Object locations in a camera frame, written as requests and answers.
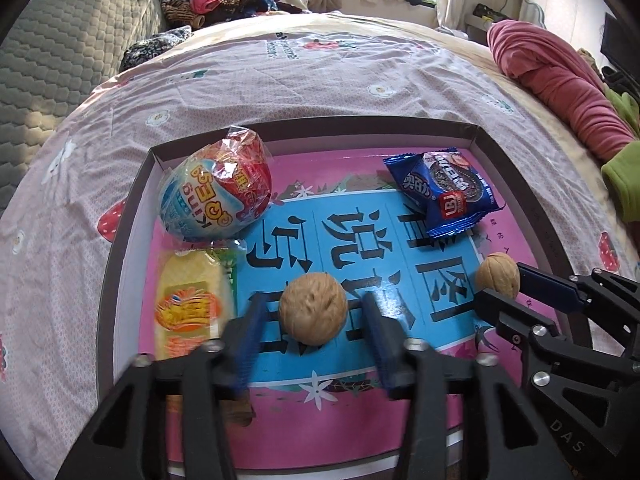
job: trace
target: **oreo cookie package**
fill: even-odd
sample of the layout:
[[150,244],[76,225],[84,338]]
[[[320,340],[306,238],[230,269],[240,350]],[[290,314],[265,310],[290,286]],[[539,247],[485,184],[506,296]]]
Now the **oreo cookie package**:
[[400,190],[424,212],[428,237],[461,233],[502,209],[491,186],[456,148],[390,156],[384,163]]

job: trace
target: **plastic wrapper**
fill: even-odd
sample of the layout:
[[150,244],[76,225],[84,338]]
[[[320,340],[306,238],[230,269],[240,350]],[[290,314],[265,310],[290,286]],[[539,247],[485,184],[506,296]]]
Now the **plastic wrapper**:
[[154,309],[157,359],[186,355],[220,337],[236,316],[232,285],[244,250],[241,242],[225,240],[162,256]]
[[190,242],[233,237],[269,205],[270,160],[258,134],[232,126],[225,139],[188,156],[162,183],[164,228]]
[[501,209],[491,186],[456,148],[390,156],[384,163],[424,212],[428,237],[461,233]]

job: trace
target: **green cloth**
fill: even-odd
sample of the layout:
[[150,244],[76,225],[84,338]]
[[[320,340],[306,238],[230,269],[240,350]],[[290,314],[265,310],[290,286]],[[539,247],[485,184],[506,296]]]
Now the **green cloth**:
[[602,177],[609,188],[623,222],[640,220],[640,140],[626,145],[602,167]]
[[616,109],[616,113],[619,115],[620,119],[631,126],[636,137],[640,139],[640,126],[638,126],[638,114],[640,114],[640,108],[638,107],[638,102],[636,102],[636,100],[628,93],[624,92],[620,95],[614,92],[607,85],[604,85],[604,95],[606,95],[607,99]]

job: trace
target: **pink blanket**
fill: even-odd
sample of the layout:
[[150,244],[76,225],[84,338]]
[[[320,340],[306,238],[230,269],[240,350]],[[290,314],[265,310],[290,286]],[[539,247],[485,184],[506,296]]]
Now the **pink blanket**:
[[635,139],[605,97],[603,83],[566,41],[510,20],[493,25],[488,40],[504,75],[531,90],[599,159],[611,160]]

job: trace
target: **bedsheet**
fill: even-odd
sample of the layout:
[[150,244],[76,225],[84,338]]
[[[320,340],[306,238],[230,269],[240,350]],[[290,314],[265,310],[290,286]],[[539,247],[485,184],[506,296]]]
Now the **bedsheet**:
[[106,226],[148,148],[230,124],[337,114],[482,126],[536,190],[575,272],[603,266],[606,233],[620,273],[633,277],[638,253],[598,168],[485,47],[342,15],[200,31],[98,86],[38,152],[0,219],[1,429],[36,479],[55,476],[96,407]]

